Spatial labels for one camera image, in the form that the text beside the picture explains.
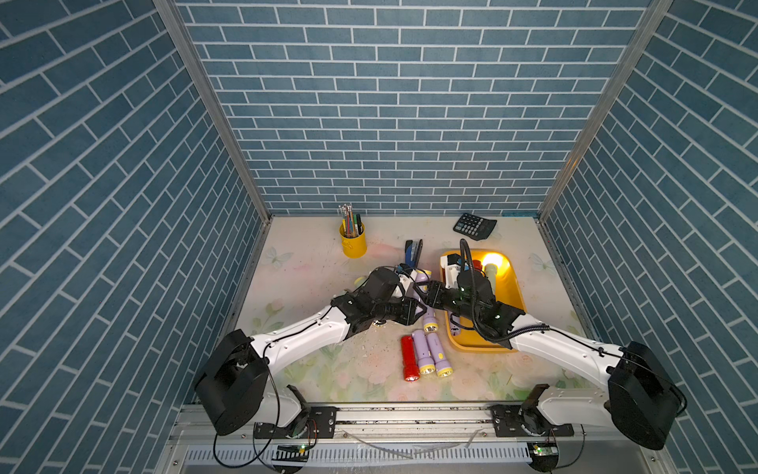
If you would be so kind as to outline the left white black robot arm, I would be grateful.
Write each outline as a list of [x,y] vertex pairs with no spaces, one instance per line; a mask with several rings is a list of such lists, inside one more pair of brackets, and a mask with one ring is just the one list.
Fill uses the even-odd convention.
[[285,395],[274,387],[274,376],[376,322],[415,325],[428,308],[418,294],[428,290],[429,281],[421,271],[380,267],[299,322],[252,336],[240,329],[224,336],[193,382],[215,434],[228,436],[250,422],[301,431],[307,402],[297,390]]

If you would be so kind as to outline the purple flashlight slanted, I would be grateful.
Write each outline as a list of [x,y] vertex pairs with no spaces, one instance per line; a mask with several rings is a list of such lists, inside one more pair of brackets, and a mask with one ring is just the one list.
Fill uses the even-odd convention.
[[424,270],[413,270],[412,278],[415,283],[415,288],[419,288],[422,292],[428,291],[428,282],[430,281],[430,274]]

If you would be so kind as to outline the purple flashlight bottom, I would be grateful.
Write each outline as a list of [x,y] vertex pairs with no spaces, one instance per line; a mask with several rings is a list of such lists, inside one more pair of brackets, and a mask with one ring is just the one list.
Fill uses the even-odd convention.
[[457,337],[461,334],[462,328],[460,325],[460,319],[457,315],[449,315],[450,334],[452,337]]

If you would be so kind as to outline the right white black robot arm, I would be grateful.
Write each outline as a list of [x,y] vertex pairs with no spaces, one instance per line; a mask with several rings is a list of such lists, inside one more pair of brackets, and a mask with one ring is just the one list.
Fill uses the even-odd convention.
[[455,286],[439,280],[416,282],[425,305],[469,320],[467,330],[485,341],[546,359],[592,383],[570,395],[536,386],[519,409],[524,428],[535,436],[564,425],[611,427],[648,450],[662,450],[675,419],[687,406],[653,351],[640,343],[625,347],[572,335],[495,298],[490,280],[475,269],[466,240],[460,242]]

